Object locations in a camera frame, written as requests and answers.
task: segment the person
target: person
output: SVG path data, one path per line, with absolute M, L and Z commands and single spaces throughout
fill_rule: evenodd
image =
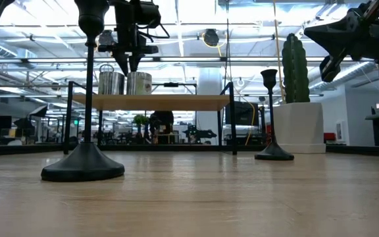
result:
M 170 134 L 173 130 L 174 114 L 172 111 L 155 111 L 151 114 L 150 119 L 150 133 L 152 140 L 156 141 L 155 144 L 168 144 L 169 138 L 167 136 L 160 136 L 157 134 Z

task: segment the yellow cable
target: yellow cable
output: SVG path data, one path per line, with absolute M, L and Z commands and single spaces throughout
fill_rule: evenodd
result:
M 236 93 L 241 96 L 241 93 L 236 88 L 234 88 L 234 89 L 235 89 Z M 251 102 L 249 102 L 248 100 L 246 100 L 246 98 L 242 97 L 242 99 L 244 101 L 248 102 L 248 104 L 253 108 L 253 120 L 251 121 L 251 127 L 249 128 L 247 141 L 245 142 L 245 145 L 248 145 L 248 141 L 249 141 L 249 138 L 251 137 L 252 129 L 253 129 L 253 126 L 254 126 L 255 107 L 254 107 L 254 105 Z
M 276 46 L 277 46 L 277 63 L 279 67 L 279 86 L 280 91 L 282 92 L 282 101 L 285 102 L 284 90 L 283 90 L 283 81 L 282 81 L 282 70 L 280 69 L 280 46 L 279 46 L 279 32 L 277 29 L 277 13 L 276 13 L 276 0 L 273 0 L 274 7 L 274 29 L 276 31 Z

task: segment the table leg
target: table leg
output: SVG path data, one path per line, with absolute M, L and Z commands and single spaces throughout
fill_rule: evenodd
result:
M 71 112 L 72 112 L 72 88 L 73 82 L 68 82 L 68 98 L 66 100 L 66 121 L 65 121 L 65 138 L 64 138 L 64 154 L 68 154 L 70 149 L 70 125 L 71 125 Z
M 235 96 L 234 96 L 234 83 L 229 82 L 229 96 L 230 96 L 230 124 L 232 129 L 232 155 L 238 154 L 238 145 L 236 143 L 236 122 L 235 122 Z
M 222 149 L 222 113 L 217 111 L 217 132 L 218 132 L 218 146 L 220 150 Z
M 97 146 L 100 148 L 103 137 L 103 111 L 99 111 L 99 129 L 97 131 Z

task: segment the cactus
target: cactus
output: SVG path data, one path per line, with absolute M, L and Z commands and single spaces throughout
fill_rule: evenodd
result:
M 310 102 L 306 52 L 295 34 L 284 42 L 282 57 L 286 103 Z

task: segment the black round base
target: black round base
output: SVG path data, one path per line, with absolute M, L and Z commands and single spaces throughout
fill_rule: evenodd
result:
M 44 181 L 85 182 L 116 178 L 124 174 L 123 164 L 104 155 L 94 143 L 80 143 L 64 159 L 43 168 Z
M 277 143 L 273 142 L 262 152 L 256 154 L 255 159 L 267 161 L 293 161 L 295 157 L 284 151 Z

